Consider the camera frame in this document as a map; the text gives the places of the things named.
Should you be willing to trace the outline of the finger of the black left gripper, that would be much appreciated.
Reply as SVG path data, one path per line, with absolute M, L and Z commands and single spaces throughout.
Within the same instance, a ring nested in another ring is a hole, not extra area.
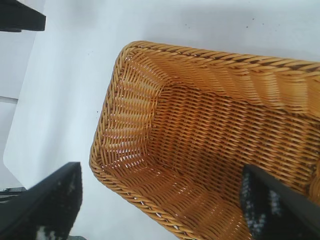
M 17 1 L 0 1 L 0 31 L 43 32 L 46 27 L 46 16 L 37 10 Z

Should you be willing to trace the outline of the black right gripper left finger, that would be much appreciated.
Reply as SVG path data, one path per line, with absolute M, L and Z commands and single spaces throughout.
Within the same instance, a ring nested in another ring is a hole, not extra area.
M 0 206 L 2 240 L 66 240 L 83 201 L 82 169 L 69 162 Z

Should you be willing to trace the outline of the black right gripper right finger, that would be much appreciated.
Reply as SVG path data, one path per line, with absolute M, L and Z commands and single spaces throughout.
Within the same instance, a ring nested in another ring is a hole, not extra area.
M 255 240 L 320 238 L 320 207 L 255 165 L 243 167 L 239 202 Z

